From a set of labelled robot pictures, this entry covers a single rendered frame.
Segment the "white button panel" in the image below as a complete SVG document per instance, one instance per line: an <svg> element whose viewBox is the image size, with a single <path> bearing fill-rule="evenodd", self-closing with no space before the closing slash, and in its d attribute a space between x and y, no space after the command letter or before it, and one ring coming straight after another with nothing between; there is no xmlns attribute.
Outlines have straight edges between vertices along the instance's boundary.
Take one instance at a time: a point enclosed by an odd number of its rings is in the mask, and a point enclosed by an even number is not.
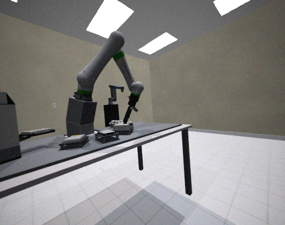
<svg viewBox="0 0 285 225"><path fill-rule="evenodd" d="M109 125L110 128L113 128L114 125L119 124L119 122L123 122L123 120L112 120Z"/></svg>

